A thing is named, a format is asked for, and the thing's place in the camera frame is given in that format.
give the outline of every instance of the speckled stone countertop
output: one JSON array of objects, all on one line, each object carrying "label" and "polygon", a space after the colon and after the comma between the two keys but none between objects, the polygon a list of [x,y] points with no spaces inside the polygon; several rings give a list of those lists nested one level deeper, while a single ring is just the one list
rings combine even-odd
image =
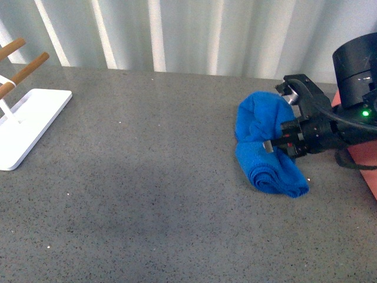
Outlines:
[{"label": "speckled stone countertop", "polygon": [[42,66],[9,104],[31,88],[74,96],[0,172],[0,282],[377,281],[377,201],[359,172],[303,157],[310,192],[291,199],[239,168],[237,105],[275,84]]}]

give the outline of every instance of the blue towel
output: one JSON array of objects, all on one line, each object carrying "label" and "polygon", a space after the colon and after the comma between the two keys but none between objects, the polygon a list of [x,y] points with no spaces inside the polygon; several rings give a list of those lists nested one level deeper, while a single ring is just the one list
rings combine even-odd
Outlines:
[{"label": "blue towel", "polygon": [[263,142],[282,135],[280,124],[293,120],[291,106],[277,94],[256,92],[238,108],[236,157],[250,183],[265,193],[283,193],[297,198],[309,191],[295,160],[274,147],[266,153]]}]

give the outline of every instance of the black cable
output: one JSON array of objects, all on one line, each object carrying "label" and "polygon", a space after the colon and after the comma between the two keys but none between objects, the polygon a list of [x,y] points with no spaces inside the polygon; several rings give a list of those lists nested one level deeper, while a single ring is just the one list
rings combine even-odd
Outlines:
[{"label": "black cable", "polygon": [[306,85],[304,85],[300,80],[297,80],[295,78],[291,78],[291,79],[286,80],[285,82],[287,82],[288,84],[290,84],[290,83],[297,84],[301,91],[296,90],[296,92],[298,92],[300,94],[303,93],[306,97],[310,98],[310,102],[313,103],[313,105],[318,109],[318,111],[320,111],[326,117],[328,117],[332,120],[341,122],[341,123],[345,123],[347,125],[350,125],[352,127],[357,128],[357,129],[365,130],[365,131],[368,131],[368,132],[371,132],[371,133],[377,133],[377,127],[376,126],[357,122],[357,121],[354,121],[354,120],[351,120],[351,119],[345,119],[345,118],[343,118],[339,115],[336,115],[336,114],[324,109],[317,101],[315,101],[315,98],[312,95],[312,93],[307,89]]},{"label": "black cable", "polygon": [[376,170],[377,169],[377,166],[361,165],[361,164],[347,161],[340,155],[341,152],[342,150],[337,150],[335,152],[335,160],[339,166],[342,166],[348,169],[356,169],[356,170]]}]

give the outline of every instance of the white curtain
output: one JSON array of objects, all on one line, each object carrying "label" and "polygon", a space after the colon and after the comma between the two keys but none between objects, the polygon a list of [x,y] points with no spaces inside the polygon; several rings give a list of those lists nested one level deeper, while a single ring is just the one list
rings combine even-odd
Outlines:
[{"label": "white curtain", "polygon": [[2,0],[11,62],[334,83],[332,53],[377,31],[376,0]]}]

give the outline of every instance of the drying rack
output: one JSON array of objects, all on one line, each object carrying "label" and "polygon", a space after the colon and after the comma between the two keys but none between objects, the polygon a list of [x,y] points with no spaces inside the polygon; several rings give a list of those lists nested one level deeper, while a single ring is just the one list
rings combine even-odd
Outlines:
[{"label": "drying rack", "polygon": [[[25,40],[18,38],[0,49],[0,61],[24,44]],[[5,102],[4,97],[48,58],[43,52],[11,79],[0,75],[0,108],[4,112],[0,118],[0,170],[19,166],[72,97],[68,90],[35,88],[12,108]]]}]

